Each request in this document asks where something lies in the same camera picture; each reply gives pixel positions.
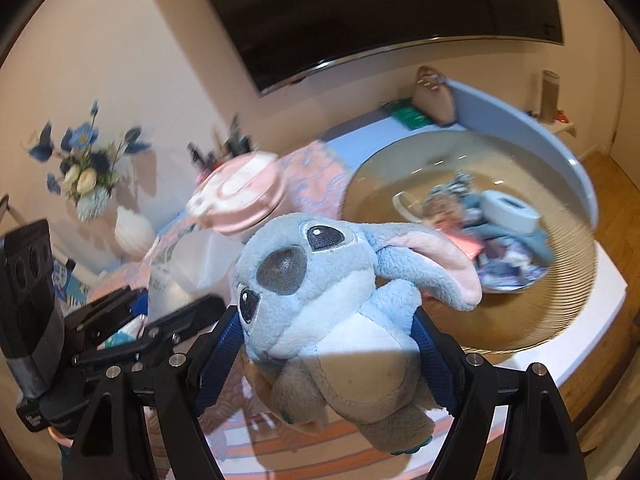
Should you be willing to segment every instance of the flower arrangement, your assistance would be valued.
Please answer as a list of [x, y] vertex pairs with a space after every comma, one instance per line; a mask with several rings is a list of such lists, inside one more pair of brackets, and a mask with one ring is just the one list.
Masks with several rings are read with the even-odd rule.
[[29, 150], [29, 155], [39, 162], [47, 162], [52, 156], [61, 159], [62, 176], [57, 178], [49, 173], [47, 189], [56, 195], [64, 191], [65, 196], [75, 203], [78, 218], [82, 222], [98, 218], [106, 209], [113, 187], [120, 178], [115, 170], [118, 161], [124, 155], [137, 155], [151, 148], [151, 144], [138, 140], [142, 133], [139, 126], [123, 133], [117, 145], [116, 141], [112, 141], [107, 146], [95, 147], [98, 139], [98, 128], [95, 127], [97, 100], [90, 115], [91, 123], [85, 122], [76, 129], [66, 130], [60, 148], [54, 146], [51, 123], [47, 123], [37, 144]]

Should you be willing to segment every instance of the cream flower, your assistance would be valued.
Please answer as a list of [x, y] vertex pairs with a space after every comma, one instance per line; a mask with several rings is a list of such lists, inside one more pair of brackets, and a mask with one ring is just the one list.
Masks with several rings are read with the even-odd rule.
[[62, 181], [60, 186], [65, 190], [71, 189], [71, 186], [73, 186], [76, 180], [78, 180], [79, 176], [80, 176], [80, 166], [76, 164], [75, 166], [72, 166], [71, 168], [68, 169], [68, 171], [65, 174], [65, 179]]
[[80, 178], [78, 178], [76, 191], [81, 195], [89, 193], [95, 187], [95, 181], [97, 178], [98, 174], [95, 172], [94, 168], [84, 170], [80, 175]]

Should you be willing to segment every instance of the plush toy's eye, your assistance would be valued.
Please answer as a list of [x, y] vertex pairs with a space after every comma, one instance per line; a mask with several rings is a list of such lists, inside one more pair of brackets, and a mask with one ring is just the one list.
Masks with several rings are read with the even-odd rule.
[[344, 235], [333, 227], [316, 225], [306, 232], [306, 239], [313, 250], [319, 251], [342, 243]]
[[238, 301], [238, 307], [240, 308], [240, 314], [245, 323], [251, 323], [254, 318], [255, 309], [258, 307], [260, 296], [254, 291], [244, 288], [240, 293], [240, 301]]

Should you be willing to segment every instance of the blue stuffed animal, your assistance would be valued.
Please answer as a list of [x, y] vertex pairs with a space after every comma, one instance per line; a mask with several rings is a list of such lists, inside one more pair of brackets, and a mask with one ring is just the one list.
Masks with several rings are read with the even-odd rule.
[[[376, 288], [376, 277], [390, 280]], [[376, 449], [415, 452], [437, 408], [410, 331], [420, 290], [471, 310], [471, 261], [415, 224], [352, 224], [294, 213], [247, 243], [234, 286], [248, 357], [271, 385], [266, 404], [296, 427], [327, 405]]]

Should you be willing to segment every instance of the beige handbag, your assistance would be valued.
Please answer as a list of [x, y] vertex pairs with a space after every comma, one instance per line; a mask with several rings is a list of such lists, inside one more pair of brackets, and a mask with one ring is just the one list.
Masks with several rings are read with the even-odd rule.
[[418, 69], [412, 104], [440, 126], [456, 122], [456, 104], [447, 79], [430, 66]]

